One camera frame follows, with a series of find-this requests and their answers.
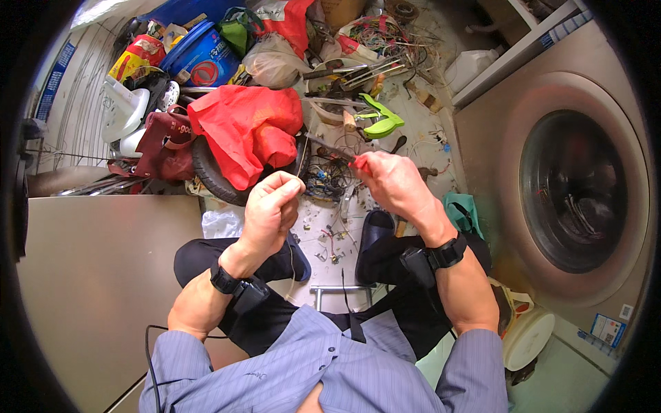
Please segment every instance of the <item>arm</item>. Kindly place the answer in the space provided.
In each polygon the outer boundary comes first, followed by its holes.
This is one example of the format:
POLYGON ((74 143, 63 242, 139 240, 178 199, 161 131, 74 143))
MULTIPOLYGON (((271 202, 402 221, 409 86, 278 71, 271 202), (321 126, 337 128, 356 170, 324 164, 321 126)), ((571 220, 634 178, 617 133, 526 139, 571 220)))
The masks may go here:
MULTIPOLYGON (((248 197, 243 233, 223 251, 218 264, 234 278, 252 275, 282 248, 298 218, 296 196, 303 191, 303 181, 282 171, 258 183, 248 197)), ((169 331, 156 340, 152 362, 157 382, 164 383, 158 386, 161 406, 170 392, 213 371, 203 343, 222 320, 232 296, 222 294, 210 280, 211 270, 206 270, 184 287, 168 315, 169 331)), ((149 374, 140 396, 140 410, 156 411, 149 374)))
MULTIPOLYGON (((361 156, 371 174, 357 170, 358 177, 381 206, 418 229, 427 247, 436 248, 456 238, 457 230, 441 201, 429 191, 409 158, 383 152, 361 156)), ((452 411, 505 411, 498 304, 470 247, 462 261, 436 271, 436 285, 446 315, 459 335, 436 393, 452 411)))

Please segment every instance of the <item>white plastic bag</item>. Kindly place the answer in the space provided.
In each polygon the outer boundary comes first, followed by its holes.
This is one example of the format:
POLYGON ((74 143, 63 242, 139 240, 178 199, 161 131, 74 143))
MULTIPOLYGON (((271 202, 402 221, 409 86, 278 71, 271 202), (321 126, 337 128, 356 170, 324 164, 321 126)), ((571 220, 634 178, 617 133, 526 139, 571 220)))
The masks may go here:
POLYGON ((299 73, 312 71, 275 32, 263 36, 243 58, 243 64, 254 81, 271 89, 290 87, 299 73))
POLYGON ((205 239, 236 238, 243 232, 243 214, 231 207, 202 214, 202 233, 205 239))

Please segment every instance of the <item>red wire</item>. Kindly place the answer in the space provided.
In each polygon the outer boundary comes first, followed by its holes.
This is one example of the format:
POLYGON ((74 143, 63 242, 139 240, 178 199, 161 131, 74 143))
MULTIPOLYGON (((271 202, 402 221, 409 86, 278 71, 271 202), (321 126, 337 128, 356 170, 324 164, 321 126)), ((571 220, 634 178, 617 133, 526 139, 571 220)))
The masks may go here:
POLYGON ((331 239, 331 240, 330 240, 330 243, 331 243, 331 244, 330 244, 330 247, 331 247, 331 248, 330 248, 330 251, 331 251, 331 252, 330 252, 330 255, 335 255, 335 246, 333 245, 331 234, 329 234, 328 231, 324 231, 323 229, 321 230, 321 232, 323 232, 324 234, 328 235, 329 238, 331 239))

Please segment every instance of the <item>blue bucket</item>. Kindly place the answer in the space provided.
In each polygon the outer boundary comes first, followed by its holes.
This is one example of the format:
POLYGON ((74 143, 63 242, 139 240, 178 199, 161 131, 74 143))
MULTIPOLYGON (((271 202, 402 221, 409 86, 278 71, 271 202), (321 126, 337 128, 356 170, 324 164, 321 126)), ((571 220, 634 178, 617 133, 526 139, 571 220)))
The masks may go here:
POLYGON ((170 23, 194 26, 202 19, 218 23, 223 20, 225 11, 234 6, 245 7, 245 4, 243 0, 168 0, 137 19, 154 20, 163 27, 170 23))
POLYGON ((239 64, 214 22, 203 20, 175 44, 159 67, 180 85, 221 86, 234 76, 239 64))

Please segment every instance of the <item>washing machine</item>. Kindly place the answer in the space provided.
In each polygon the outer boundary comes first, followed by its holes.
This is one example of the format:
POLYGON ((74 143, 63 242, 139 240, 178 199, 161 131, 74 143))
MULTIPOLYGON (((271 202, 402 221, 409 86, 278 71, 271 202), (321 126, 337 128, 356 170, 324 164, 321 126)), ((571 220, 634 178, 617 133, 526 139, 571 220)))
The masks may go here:
POLYGON ((656 238, 649 136, 588 22, 455 116, 493 275, 620 350, 656 238))

